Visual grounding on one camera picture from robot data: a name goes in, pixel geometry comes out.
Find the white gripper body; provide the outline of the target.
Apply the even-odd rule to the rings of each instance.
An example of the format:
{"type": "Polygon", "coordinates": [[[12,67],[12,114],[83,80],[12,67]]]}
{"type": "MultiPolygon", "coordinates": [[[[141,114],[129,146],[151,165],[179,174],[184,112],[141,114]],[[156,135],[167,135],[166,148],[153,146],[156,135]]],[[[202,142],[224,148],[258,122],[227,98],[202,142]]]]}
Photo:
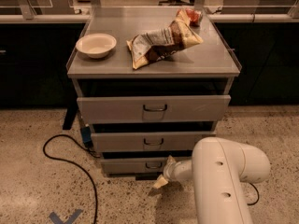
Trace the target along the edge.
{"type": "Polygon", "coordinates": [[[176,168],[176,163],[175,162],[171,162],[168,163],[165,167],[164,167],[164,178],[166,181],[170,182],[170,181],[176,181],[176,174],[175,174],[175,168],[176,168]]]}

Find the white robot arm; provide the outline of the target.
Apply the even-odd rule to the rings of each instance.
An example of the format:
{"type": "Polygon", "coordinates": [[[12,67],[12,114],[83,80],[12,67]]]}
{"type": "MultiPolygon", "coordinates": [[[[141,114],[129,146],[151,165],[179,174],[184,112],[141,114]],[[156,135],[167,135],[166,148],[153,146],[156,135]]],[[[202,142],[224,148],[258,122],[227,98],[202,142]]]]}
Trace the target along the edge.
{"type": "Polygon", "coordinates": [[[198,224],[253,224],[241,184],[265,181],[270,169],[259,148],[207,137],[197,142],[189,160],[169,157],[154,187],[190,179],[198,224]]]}

